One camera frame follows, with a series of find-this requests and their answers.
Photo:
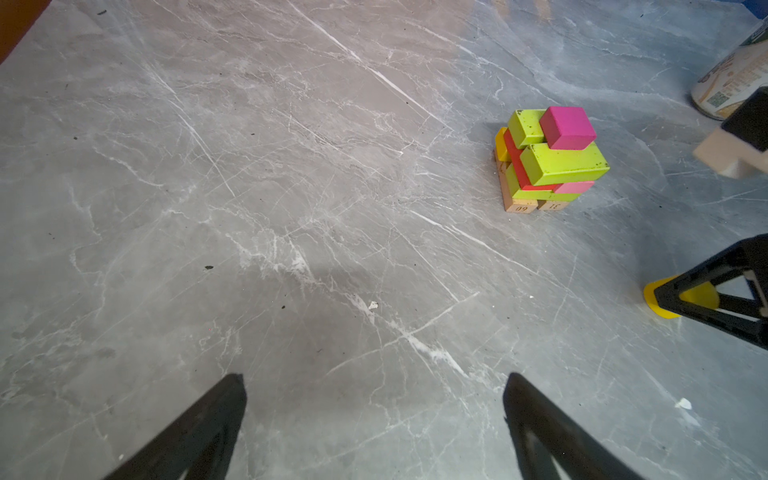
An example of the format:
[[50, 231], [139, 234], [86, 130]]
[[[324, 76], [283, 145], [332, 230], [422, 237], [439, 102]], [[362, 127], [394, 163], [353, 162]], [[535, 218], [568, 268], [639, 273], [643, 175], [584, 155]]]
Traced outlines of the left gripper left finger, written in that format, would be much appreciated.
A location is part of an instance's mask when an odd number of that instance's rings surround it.
[[247, 405], [241, 374], [225, 375], [109, 479], [223, 479]]

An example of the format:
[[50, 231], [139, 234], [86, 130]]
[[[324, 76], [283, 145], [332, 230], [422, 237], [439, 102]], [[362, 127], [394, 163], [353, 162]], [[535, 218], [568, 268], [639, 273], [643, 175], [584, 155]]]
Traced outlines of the magenta small cube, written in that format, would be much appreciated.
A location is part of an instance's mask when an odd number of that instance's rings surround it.
[[549, 107], [539, 120], [549, 148], [581, 151], [591, 145], [597, 134], [581, 107]]

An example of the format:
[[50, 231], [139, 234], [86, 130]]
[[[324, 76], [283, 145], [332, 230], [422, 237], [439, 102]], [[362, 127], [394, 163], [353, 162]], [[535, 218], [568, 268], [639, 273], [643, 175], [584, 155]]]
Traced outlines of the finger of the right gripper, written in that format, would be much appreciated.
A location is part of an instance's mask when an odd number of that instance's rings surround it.
[[[673, 276], [658, 287], [658, 305], [740, 340], [765, 349], [767, 347], [767, 236], [757, 235], [741, 240], [692, 269]], [[742, 278], [749, 287], [748, 297], [720, 293], [717, 287]], [[720, 306], [710, 310], [681, 301], [679, 295], [697, 285], [710, 282], [720, 295]]]

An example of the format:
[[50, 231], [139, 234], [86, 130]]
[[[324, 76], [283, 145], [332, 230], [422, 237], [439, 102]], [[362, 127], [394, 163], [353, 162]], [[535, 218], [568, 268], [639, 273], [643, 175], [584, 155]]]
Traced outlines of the pink rectangular block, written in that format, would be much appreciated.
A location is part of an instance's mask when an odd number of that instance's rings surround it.
[[563, 183], [553, 189], [554, 194], [583, 194], [588, 191], [593, 185], [594, 181], [582, 181], [582, 182], [568, 182]]

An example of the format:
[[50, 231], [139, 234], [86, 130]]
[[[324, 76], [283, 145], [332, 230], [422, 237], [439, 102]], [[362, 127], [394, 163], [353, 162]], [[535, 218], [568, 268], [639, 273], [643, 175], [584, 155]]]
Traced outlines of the red rectangular block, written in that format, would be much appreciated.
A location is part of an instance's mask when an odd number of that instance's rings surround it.
[[510, 131], [508, 128], [504, 128], [503, 133], [503, 139], [505, 142], [505, 146], [508, 151], [508, 155], [510, 158], [511, 165], [514, 169], [514, 172], [516, 174], [518, 184], [520, 185], [521, 189], [524, 191], [553, 191], [555, 187], [557, 187], [557, 184], [553, 185], [543, 185], [543, 186], [535, 186], [532, 185], [530, 182], [530, 179], [528, 177], [528, 174], [522, 164], [522, 161], [520, 159], [520, 156], [522, 154], [522, 150], [518, 149], [513, 141], [513, 138], [510, 134]]

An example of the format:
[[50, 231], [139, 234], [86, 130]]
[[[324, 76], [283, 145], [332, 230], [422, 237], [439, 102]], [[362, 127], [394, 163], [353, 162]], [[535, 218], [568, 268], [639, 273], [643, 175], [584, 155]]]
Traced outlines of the yellow cylinder block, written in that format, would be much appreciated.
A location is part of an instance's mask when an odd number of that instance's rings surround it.
[[[647, 284], [643, 289], [643, 297], [646, 305], [654, 314], [664, 319], [678, 318], [679, 314], [661, 308], [658, 305], [655, 290], [673, 279], [674, 277], [668, 277], [666, 279], [657, 280]], [[717, 310], [720, 306], [720, 295], [715, 286], [710, 282], [705, 282], [682, 292], [679, 295], [679, 299], [710, 310]]]

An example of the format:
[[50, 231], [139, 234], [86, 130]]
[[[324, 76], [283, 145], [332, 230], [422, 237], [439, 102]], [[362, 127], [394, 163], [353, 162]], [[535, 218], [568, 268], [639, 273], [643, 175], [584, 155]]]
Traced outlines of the lime green block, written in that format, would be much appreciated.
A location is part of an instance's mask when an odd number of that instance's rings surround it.
[[578, 194], [554, 194], [553, 191], [524, 191], [518, 184], [518, 180], [511, 163], [507, 163], [506, 177], [514, 199], [552, 200], [570, 202], [576, 200]]
[[508, 130], [517, 149], [545, 143], [546, 138], [540, 120], [545, 109], [515, 110], [508, 121]]
[[597, 144], [584, 150], [553, 150], [546, 143], [527, 146], [520, 155], [534, 186], [596, 181], [610, 169]]

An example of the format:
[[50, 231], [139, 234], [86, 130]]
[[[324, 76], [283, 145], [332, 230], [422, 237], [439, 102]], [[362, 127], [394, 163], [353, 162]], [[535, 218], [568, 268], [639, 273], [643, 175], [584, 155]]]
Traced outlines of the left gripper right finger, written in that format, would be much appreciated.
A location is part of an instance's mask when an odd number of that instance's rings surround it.
[[638, 479], [548, 397], [519, 373], [507, 379], [505, 421], [524, 479]]

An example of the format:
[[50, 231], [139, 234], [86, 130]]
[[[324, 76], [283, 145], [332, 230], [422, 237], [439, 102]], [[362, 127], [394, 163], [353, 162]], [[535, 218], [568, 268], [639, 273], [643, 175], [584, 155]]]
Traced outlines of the natural wood block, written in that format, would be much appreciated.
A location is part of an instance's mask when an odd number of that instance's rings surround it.
[[506, 177], [506, 162], [495, 161], [504, 209], [508, 213], [530, 214], [538, 208], [538, 201], [532, 199], [514, 199]]
[[539, 201], [538, 202], [538, 209], [541, 211], [561, 211], [568, 207], [570, 205], [569, 202], [563, 202], [563, 201]]

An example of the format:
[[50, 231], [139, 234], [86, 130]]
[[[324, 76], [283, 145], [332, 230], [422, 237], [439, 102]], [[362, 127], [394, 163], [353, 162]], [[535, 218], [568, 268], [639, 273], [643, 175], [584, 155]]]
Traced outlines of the yellow rectangular block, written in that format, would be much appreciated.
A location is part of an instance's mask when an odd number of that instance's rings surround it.
[[506, 143], [506, 134], [508, 129], [502, 127], [499, 129], [495, 136], [495, 155], [496, 160], [502, 163], [508, 163], [510, 161], [509, 151]]

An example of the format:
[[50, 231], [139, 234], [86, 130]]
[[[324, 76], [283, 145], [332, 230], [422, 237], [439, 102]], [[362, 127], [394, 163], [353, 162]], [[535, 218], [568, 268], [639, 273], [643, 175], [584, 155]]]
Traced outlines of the lime green block front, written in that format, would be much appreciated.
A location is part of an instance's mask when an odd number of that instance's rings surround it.
[[534, 186], [596, 181], [610, 169], [597, 144], [584, 150], [553, 150], [546, 143], [527, 146], [520, 155]]

